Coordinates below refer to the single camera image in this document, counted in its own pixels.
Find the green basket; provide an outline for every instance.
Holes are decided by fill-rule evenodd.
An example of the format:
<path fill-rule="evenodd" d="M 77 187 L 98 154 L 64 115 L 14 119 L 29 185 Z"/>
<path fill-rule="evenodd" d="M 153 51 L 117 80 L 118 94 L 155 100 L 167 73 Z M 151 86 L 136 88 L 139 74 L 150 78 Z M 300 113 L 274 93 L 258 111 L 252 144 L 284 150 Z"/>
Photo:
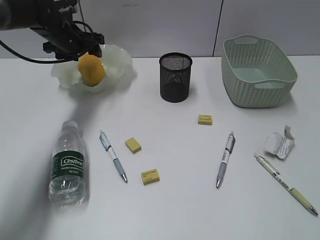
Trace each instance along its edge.
<path fill-rule="evenodd" d="M 230 100 L 244 108 L 275 107 L 298 78 L 294 66 L 273 41 L 253 35 L 224 41 L 221 70 Z"/>

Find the bottle label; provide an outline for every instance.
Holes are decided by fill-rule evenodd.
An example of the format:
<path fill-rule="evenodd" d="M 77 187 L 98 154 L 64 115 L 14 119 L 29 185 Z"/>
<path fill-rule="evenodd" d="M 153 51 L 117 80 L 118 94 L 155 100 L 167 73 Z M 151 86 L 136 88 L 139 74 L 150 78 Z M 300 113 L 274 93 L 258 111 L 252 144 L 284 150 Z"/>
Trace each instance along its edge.
<path fill-rule="evenodd" d="M 85 157 L 78 151 L 62 151 L 52 158 L 51 180 L 73 175 L 84 178 Z"/>

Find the white bowl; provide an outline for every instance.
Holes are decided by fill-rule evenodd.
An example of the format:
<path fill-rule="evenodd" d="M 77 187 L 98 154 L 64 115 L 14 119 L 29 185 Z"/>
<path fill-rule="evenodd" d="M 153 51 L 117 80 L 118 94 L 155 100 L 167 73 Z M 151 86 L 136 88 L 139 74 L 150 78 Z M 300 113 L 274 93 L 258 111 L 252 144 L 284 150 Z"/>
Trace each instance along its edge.
<path fill-rule="evenodd" d="M 114 84 L 124 73 L 127 65 L 132 65 L 133 60 L 129 53 L 116 45 L 101 45 L 103 68 L 105 78 L 96 86 L 87 86 L 78 71 L 78 62 L 69 61 L 56 63 L 51 70 L 51 76 L 59 80 L 60 86 L 69 89 L 73 86 L 93 93 L 104 90 Z"/>

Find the ballpoint pen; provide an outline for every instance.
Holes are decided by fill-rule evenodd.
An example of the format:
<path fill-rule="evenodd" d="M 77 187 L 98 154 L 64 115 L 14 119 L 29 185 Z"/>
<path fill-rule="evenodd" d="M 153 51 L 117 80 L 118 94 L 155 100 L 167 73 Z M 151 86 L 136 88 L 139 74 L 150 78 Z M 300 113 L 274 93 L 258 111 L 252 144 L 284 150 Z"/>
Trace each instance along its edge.
<path fill-rule="evenodd" d="M 104 149 L 110 154 L 110 156 L 113 160 L 113 164 L 114 164 L 115 168 L 117 169 L 117 171 L 119 172 L 120 177 L 123 179 L 123 181 L 125 183 L 127 183 L 128 179 L 127 179 L 125 170 L 123 169 L 123 167 L 119 161 L 119 158 L 117 157 L 117 154 L 115 153 L 113 147 L 111 146 L 110 141 L 107 138 L 107 135 L 102 130 L 100 130 L 99 139 L 100 139 Z"/>
<path fill-rule="evenodd" d="M 267 170 L 305 209 L 315 216 L 318 216 L 316 209 L 305 199 L 304 196 L 294 187 L 289 186 L 281 177 L 280 173 L 264 157 L 254 153 L 256 160 Z"/>
<path fill-rule="evenodd" d="M 229 162 L 229 156 L 232 153 L 232 149 L 234 148 L 236 139 L 234 136 L 234 132 L 232 131 L 229 134 L 228 140 L 226 142 L 226 146 L 225 146 L 225 150 L 223 153 L 223 157 L 220 163 L 220 168 L 219 168 L 219 172 L 218 175 L 216 177 L 216 188 L 218 189 L 222 183 L 222 181 L 224 180 L 224 176 L 226 173 L 226 169 L 227 169 L 227 165 Z"/>

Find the plastic water bottle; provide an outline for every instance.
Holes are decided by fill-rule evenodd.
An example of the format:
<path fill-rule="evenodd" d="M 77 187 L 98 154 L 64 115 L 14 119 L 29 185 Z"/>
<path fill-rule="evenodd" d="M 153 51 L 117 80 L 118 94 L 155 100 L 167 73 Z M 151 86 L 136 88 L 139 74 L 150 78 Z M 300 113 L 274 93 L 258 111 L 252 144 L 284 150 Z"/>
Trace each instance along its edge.
<path fill-rule="evenodd" d="M 78 124 L 66 121 L 52 151 L 49 198 L 59 206 L 79 203 L 85 195 L 85 146 Z"/>

